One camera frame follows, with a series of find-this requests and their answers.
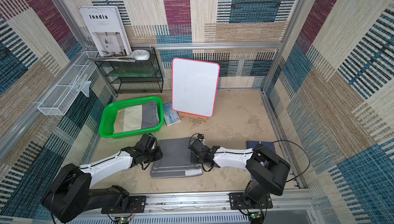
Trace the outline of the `beige cream pillowcase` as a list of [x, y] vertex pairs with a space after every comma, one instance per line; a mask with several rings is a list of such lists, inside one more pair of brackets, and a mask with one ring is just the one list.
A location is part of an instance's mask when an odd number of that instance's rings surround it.
[[140, 130], [142, 125], [142, 105], [121, 109], [117, 112], [114, 134]]

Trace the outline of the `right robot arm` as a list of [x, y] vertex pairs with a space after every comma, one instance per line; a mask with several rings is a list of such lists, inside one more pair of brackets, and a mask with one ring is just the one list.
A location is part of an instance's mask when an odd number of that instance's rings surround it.
[[258, 144], [252, 149], [232, 150], [224, 147], [208, 147], [204, 136], [199, 134], [189, 142], [191, 162], [213, 168], [237, 168], [248, 171], [253, 179], [247, 184], [241, 204], [256, 209], [263, 204], [269, 194], [283, 195], [290, 171], [289, 163], [270, 150]]

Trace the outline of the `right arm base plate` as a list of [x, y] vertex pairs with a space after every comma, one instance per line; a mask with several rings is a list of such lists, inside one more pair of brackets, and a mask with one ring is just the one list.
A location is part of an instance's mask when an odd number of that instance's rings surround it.
[[230, 208], [232, 210], [250, 210], [250, 209], [272, 209], [273, 203], [271, 196], [267, 194], [259, 201], [254, 201], [250, 198], [245, 198], [241, 192], [228, 193]]

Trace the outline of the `navy blue pillowcase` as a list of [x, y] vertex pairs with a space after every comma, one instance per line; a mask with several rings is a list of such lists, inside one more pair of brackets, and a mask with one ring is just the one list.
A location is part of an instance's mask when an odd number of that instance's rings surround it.
[[[247, 141], [246, 145], [247, 145], [247, 149], [254, 149], [256, 146], [257, 147], [266, 147], [267, 149], [271, 150], [274, 154], [276, 154], [275, 144], [271, 144], [270, 142], [266, 142], [266, 141]], [[264, 161], [263, 166], [267, 167], [267, 164], [269, 164], [269, 163], [273, 163], [273, 162], [266, 160], [266, 161]], [[250, 174], [251, 174], [251, 179], [254, 180], [255, 179], [254, 175], [252, 173], [250, 173]]]

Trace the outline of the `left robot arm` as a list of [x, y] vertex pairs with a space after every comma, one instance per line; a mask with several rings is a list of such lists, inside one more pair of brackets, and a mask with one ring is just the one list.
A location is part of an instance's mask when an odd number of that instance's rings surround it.
[[42, 197], [41, 204], [50, 212], [52, 219], [62, 223], [98, 208], [132, 213], [135, 203], [126, 189], [118, 185], [104, 189], [93, 189], [93, 186], [115, 173], [136, 166], [145, 170], [162, 156], [157, 139], [152, 134], [144, 134], [135, 146], [123, 148], [97, 162], [79, 166], [70, 163], [61, 168]]

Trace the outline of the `grey striped pillowcase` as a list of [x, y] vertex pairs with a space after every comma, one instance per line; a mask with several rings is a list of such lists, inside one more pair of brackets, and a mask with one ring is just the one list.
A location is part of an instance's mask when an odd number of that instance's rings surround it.
[[191, 162], [189, 138], [159, 140], [158, 146], [162, 158], [154, 162], [151, 170], [152, 178], [183, 178], [203, 174], [200, 164]]

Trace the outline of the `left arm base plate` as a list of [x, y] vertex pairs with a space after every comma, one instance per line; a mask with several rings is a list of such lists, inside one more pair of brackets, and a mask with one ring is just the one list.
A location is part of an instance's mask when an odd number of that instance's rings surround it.
[[101, 210], [102, 214], [131, 214], [133, 213], [143, 213], [145, 211], [147, 196], [136, 195], [129, 196], [125, 208], [122, 207], [105, 207]]

